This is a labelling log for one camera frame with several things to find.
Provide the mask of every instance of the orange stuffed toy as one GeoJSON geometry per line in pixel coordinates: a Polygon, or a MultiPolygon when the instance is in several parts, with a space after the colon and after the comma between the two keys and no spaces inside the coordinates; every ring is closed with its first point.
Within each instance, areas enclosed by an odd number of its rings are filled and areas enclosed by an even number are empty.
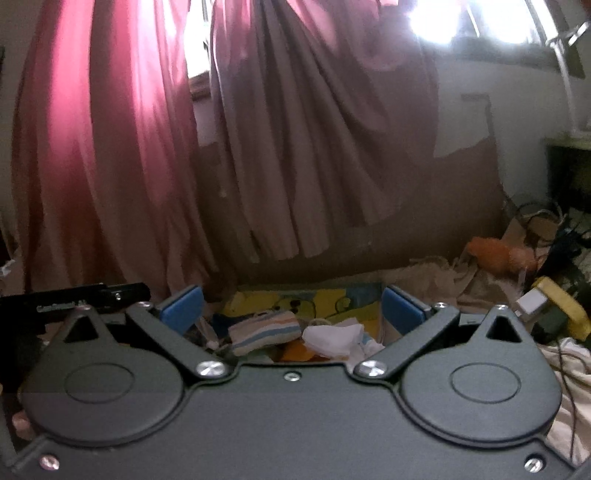
{"type": "Polygon", "coordinates": [[[517,274],[522,270],[535,271],[538,262],[533,249],[509,247],[498,238],[474,237],[466,245],[470,255],[476,257],[478,266],[496,277],[517,274]]]}

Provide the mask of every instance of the circular cover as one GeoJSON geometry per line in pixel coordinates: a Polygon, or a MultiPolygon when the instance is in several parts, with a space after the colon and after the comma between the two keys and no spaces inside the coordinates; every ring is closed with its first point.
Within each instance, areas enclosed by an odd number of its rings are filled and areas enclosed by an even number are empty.
{"type": "Polygon", "coordinates": [[[116,364],[86,365],[66,378],[68,395],[83,403],[115,401],[133,386],[133,373],[116,364]]]}
{"type": "Polygon", "coordinates": [[[521,382],[511,370],[495,364],[468,364],[451,377],[458,395],[479,403],[500,403],[512,398],[521,382]]]}
{"type": "Polygon", "coordinates": [[[181,400],[183,381],[168,360],[105,343],[61,349],[36,369],[22,395],[29,418],[69,443],[117,445],[142,436],[181,400]]]}
{"type": "Polygon", "coordinates": [[[459,439],[502,443],[532,435],[561,401],[534,348],[486,342],[429,353],[405,371],[401,396],[424,422],[459,439]]]}

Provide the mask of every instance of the black cable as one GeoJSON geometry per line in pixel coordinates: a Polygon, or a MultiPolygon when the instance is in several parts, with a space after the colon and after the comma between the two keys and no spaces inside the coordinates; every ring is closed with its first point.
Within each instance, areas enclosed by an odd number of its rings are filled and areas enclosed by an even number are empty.
{"type": "Polygon", "coordinates": [[[562,349],[560,348],[560,342],[557,341],[556,345],[558,346],[558,363],[560,365],[560,376],[562,378],[562,383],[564,384],[564,389],[566,390],[567,395],[570,399],[570,404],[573,407],[573,431],[570,436],[570,461],[573,461],[573,454],[574,454],[574,435],[575,429],[577,428],[577,405],[574,403],[573,393],[570,390],[568,383],[566,383],[566,375],[564,374],[564,362],[562,359],[562,349]]]}

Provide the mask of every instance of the silver screw head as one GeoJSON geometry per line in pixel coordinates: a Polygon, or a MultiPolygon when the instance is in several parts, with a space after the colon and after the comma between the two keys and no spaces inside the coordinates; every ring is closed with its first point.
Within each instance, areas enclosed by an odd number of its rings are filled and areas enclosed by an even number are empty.
{"type": "Polygon", "coordinates": [[[377,360],[366,360],[357,367],[357,372],[363,377],[373,378],[381,377],[388,371],[388,367],[383,362],[377,360]]]}
{"type": "Polygon", "coordinates": [[[60,461],[53,455],[43,455],[39,458],[39,466],[48,472],[60,469],[60,461]]]}
{"type": "Polygon", "coordinates": [[[526,460],[524,468],[529,473],[538,473],[541,472],[545,466],[544,459],[540,457],[531,457],[526,460]]]}
{"type": "Polygon", "coordinates": [[[196,370],[201,377],[216,378],[226,374],[226,365],[218,360],[207,360],[198,364],[196,370]]]}
{"type": "Polygon", "coordinates": [[[301,378],[301,375],[298,372],[287,372],[283,375],[283,378],[288,382],[297,382],[301,378]]]}

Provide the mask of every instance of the pink curtain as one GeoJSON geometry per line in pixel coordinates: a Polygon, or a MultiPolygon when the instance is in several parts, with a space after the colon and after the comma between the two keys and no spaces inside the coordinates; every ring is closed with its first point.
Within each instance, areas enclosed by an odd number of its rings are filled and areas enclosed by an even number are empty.
{"type": "Polygon", "coordinates": [[[216,268],[197,209],[189,0],[46,0],[15,113],[25,288],[144,281],[156,297],[216,268]]]}
{"type": "Polygon", "coordinates": [[[266,256],[318,255],[427,178],[436,68],[397,3],[215,1],[221,181],[266,256]]]}

